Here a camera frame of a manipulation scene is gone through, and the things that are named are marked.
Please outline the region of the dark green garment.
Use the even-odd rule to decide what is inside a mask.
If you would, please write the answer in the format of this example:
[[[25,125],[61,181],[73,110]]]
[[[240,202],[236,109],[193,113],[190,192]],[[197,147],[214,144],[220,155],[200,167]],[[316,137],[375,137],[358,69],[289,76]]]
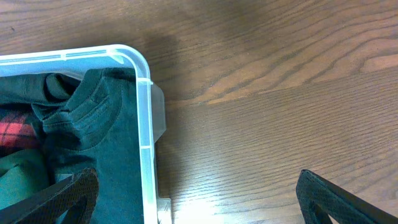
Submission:
[[[49,185],[49,174],[40,151],[24,149],[1,158],[1,209]]]

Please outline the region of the clear plastic storage bin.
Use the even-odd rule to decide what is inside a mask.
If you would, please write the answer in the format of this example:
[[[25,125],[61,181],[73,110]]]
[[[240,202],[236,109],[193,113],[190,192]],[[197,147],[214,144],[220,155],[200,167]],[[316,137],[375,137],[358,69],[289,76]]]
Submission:
[[[104,68],[132,68],[136,73],[139,154],[144,212],[142,223],[170,221],[170,200],[159,198],[155,168],[155,142],[166,129],[164,94],[152,82],[148,63],[141,53],[126,45],[114,44],[3,55],[1,57],[1,78],[27,74],[61,73],[82,81],[87,71]],[[44,144],[45,133],[42,129],[41,120],[39,118],[38,120],[37,132]]]

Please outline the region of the red navy plaid shirt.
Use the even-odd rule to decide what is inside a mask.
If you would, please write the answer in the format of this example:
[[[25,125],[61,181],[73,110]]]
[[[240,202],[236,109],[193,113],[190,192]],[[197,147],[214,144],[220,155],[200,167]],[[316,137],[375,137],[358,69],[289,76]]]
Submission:
[[[1,157],[40,146],[32,126],[32,112],[1,108]]]

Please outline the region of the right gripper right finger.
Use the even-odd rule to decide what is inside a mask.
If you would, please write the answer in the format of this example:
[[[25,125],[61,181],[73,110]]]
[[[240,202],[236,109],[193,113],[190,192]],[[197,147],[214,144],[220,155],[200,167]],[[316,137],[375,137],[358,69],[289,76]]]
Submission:
[[[316,173],[301,171],[296,195],[306,224],[397,223],[397,217],[367,203]]]

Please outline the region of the large black garment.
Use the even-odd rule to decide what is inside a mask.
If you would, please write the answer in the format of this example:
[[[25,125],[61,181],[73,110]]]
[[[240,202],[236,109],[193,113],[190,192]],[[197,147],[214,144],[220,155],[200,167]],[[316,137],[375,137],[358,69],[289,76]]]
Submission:
[[[64,105],[79,84],[79,80],[61,73],[2,77],[1,104]]]

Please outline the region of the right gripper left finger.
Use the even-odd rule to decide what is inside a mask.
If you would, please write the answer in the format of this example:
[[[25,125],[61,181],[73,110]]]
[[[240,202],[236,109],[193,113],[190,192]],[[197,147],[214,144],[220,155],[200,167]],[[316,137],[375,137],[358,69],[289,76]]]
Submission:
[[[95,169],[86,168],[1,210],[1,223],[89,223],[99,194]]]

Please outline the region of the dark navy garment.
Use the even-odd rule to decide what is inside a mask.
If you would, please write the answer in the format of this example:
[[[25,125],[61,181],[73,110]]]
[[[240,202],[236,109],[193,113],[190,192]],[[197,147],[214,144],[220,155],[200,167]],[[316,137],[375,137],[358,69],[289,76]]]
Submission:
[[[38,79],[46,97],[33,110],[45,133],[43,150],[54,180],[94,168],[99,194],[91,222],[142,223],[134,69],[92,69],[78,83],[57,73]]]

